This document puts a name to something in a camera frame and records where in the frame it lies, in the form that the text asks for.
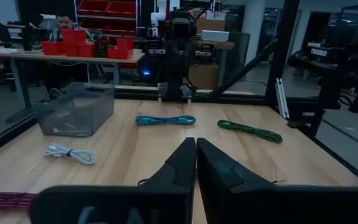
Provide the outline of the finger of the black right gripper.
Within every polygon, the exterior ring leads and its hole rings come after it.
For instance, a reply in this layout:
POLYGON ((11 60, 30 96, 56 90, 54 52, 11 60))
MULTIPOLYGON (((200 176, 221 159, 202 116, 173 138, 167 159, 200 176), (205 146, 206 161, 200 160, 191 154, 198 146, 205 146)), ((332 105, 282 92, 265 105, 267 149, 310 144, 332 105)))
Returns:
POLYGON ((189 74, 190 65, 195 60, 196 44, 194 42, 180 42, 181 78, 183 81, 189 74))
POLYGON ((177 82, 180 77, 181 55, 177 42, 165 46, 165 74, 168 82, 177 82))

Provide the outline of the black computer with blue light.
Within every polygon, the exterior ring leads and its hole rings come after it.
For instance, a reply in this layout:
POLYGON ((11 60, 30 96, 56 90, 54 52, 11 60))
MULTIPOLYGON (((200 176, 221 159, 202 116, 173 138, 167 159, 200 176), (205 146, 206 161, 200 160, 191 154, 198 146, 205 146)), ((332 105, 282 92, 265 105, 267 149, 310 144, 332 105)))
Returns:
POLYGON ((160 59, 144 57, 139 61, 138 66, 140 81, 148 86, 155 86, 160 75, 160 59))

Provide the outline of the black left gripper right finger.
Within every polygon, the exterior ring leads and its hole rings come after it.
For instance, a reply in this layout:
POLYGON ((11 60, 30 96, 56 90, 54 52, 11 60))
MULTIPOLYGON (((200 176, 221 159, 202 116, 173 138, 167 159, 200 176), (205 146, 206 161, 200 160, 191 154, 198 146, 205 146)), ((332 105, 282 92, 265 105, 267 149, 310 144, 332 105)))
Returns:
POLYGON ((358 224, 358 187, 276 184, 204 138, 197 150, 208 224, 358 224))

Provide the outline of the clear grey plastic bin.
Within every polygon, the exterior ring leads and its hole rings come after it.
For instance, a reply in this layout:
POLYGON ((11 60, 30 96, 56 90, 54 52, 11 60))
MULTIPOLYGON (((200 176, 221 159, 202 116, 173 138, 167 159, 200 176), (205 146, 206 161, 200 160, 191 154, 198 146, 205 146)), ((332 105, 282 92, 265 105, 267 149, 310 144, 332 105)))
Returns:
POLYGON ((73 82, 56 99, 31 105, 45 135, 85 138, 113 115, 114 85, 73 82))

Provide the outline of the brown cardboard box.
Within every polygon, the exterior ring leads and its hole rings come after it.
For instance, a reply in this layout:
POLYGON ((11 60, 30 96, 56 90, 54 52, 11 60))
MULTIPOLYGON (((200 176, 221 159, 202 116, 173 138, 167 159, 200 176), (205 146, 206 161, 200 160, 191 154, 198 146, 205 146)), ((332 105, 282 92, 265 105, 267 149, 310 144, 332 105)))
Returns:
POLYGON ((216 64, 192 66, 189 79, 192 85, 199 89, 214 90, 218 87, 219 66, 216 64))
POLYGON ((225 30, 225 12, 205 11, 197 20, 197 34, 201 34, 203 30, 225 30))

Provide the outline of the wooden desk with grey legs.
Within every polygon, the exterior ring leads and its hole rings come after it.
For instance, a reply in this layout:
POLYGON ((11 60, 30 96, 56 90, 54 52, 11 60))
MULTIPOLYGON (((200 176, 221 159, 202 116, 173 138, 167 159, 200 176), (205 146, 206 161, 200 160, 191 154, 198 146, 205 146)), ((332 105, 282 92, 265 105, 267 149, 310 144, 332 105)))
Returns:
POLYGON ((130 59, 111 59, 100 57, 71 57, 66 55, 44 55, 42 51, 19 51, 16 49, 4 49, 0 48, 0 57, 10 58, 11 70, 14 77, 14 83, 16 90, 21 94, 21 98, 24 102, 24 109, 8 116, 5 119, 6 123, 15 123, 26 117, 30 116, 32 112, 31 102, 27 87, 25 86, 25 78, 18 72, 16 61, 20 60, 43 60, 57 62, 80 62, 80 63, 95 63, 95 64, 111 64, 114 65, 114 84, 119 85, 119 64, 120 63, 138 63, 141 58, 145 56, 140 49, 135 49, 130 59))

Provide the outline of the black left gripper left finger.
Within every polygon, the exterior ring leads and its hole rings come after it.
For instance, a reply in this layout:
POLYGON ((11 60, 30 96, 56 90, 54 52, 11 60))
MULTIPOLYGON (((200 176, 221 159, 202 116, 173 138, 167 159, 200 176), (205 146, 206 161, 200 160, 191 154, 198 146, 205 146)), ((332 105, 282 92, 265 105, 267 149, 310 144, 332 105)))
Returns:
POLYGON ((195 163, 195 139, 186 138, 138 187, 50 187, 32 201, 31 224, 191 224, 195 163))

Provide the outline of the metal shelf rack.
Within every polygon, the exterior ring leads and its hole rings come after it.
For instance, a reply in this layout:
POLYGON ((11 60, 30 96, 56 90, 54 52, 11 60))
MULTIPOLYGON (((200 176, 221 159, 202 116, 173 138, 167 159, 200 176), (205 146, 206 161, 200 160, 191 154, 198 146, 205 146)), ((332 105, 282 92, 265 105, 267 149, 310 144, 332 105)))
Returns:
POLYGON ((137 0, 104 0, 104 1, 108 1, 109 3, 111 1, 126 1, 126 2, 135 2, 135 18, 125 18, 125 17, 112 17, 112 16, 107 16, 106 13, 103 16, 86 16, 86 15, 79 15, 77 13, 77 8, 76 8, 76 15, 79 18, 80 22, 82 20, 82 18, 95 18, 95 19, 112 19, 112 20, 126 20, 126 21, 134 21, 135 22, 135 31, 136 31, 136 35, 137 35, 137 19, 138 19, 138 1, 137 0))

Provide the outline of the white box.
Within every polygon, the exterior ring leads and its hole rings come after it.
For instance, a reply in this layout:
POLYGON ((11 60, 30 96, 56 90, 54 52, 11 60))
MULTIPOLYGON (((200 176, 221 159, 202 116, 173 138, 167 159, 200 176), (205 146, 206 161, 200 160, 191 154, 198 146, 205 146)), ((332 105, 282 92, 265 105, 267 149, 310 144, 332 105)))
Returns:
POLYGON ((229 32, 217 30, 202 30, 201 38, 207 41, 227 42, 229 32))

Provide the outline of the large red storage bin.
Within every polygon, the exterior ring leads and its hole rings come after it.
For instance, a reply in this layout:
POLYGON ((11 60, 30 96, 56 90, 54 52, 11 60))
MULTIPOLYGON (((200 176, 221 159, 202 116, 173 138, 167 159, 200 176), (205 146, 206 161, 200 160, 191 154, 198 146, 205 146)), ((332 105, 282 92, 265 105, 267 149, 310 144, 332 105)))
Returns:
POLYGON ((111 1, 106 8, 106 15, 135 18, 135 2, 111 1))
POLYGON ((87 29, 99 30, 104 34, 136 35, 134 21, 82 18, 80 26, 87 29))
POLYGON ((109 2, 104 0, 82 0, 77 7, 77 13, 86 16, 103 16, 108 5, 109 2))

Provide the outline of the black aluminium table frame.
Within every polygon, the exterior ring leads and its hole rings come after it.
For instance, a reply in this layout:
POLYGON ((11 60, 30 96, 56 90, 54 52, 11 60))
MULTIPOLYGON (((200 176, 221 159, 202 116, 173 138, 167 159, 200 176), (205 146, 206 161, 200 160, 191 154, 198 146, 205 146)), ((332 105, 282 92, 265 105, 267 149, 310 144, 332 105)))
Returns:
MULTIPOLYGON (((220 86, 217 90, 211 93, 195 93, 193 95, 193 101, 197 103, 219 103, 219 104, 234 104, 234 105, 256 105, 256 106, 268 106, 271 109, 278 111, 278 99, 279 94, 274 93, 275 79, 281 78, 284 69, 284 59, 279 59, 279 56, 283 56, 288 52, 290 44, 290 32, 293 31, 295 25, 295 14, 298 12, 300 0, 285 0, 284 2, 284 18, 282 33, 278 35, 276 39, 271 41, 264 48, 264 50, 255 56, 249 63, 241 66, 234 71, 234 76, 229 79, 223 86, 220 86), (269 73, 267 89, 264 96, 251 96, 242 95, 240 93, 225 93, 227 89, 232 87, 235 82, 250 72, 254 67, 260 63, 260 58, 263 55, 274 53, 272 71, 269 73)), ((315 138, 315 134, 318 130, 318 126, 323 117, 323 109, 320 109, 313 117, 307 117, 307 121, 311 121, 311 126, 302 124, 295 129, 303 133, 306 137, 310 138, 321 149, 325 150, 330 156, 335 158, 344 167, 349 169, 354 175, 358 177, 358 169, 350 165, 347 161, 340 158, 338 154, 333 152, 330 148, 325 146, 322 142, 315 138)), ((7 131, 0 134, 0 148, 13 140, 24 131, 28 130, 35 125, 35 115, 31 113, 28 117, 24 118, 24 121, 20 124, 9 128, 7 131)))

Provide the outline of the white mounting bracket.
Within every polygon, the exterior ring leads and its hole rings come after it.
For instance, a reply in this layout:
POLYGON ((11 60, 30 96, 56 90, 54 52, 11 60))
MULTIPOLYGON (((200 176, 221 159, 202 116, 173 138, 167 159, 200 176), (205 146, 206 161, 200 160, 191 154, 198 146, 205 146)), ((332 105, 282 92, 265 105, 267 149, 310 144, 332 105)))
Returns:
POLYGON ((279 113, 283 118, 289 119, 290 115, 289 115, 289 110, 288 110, 288 106, 287 106, 287 99, 285 96, 285 90, 284 90, 283 81, 281 78, 276 78, 275 89, 276 89, 279 113))

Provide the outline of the red plastic bin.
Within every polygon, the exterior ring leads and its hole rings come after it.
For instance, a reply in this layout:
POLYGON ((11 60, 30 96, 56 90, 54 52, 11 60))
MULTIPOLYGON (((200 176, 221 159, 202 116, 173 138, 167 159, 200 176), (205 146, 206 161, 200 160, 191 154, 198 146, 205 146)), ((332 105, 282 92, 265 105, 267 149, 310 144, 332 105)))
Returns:
POLYGON ((94 57, 95 55, 94 44, 78 44, 78 56, 79 57, 94 57))
POLYGON ((122 59, 122 60, 129 60, 133 56, 133 50, 122 48, 122 47, 109 47, 107 49, 108 58, 111 59, 122 59))
POLYGON ((117 38, 116 45, 119 50, 133 50, 134 39, 132 38, 117 38))
POLYGON ((41 42, 44 55, 62 55, 63 45, 61 42, 43 41, 41 42))
POLYGON ((67 44, 80 44, 86 42, 85 30, 61 30, 63 41, 67 44))
POLYGON ((64 44, 63 45, 64 53, 67 57, 78 57, 78 45, 77 44, 64 44))

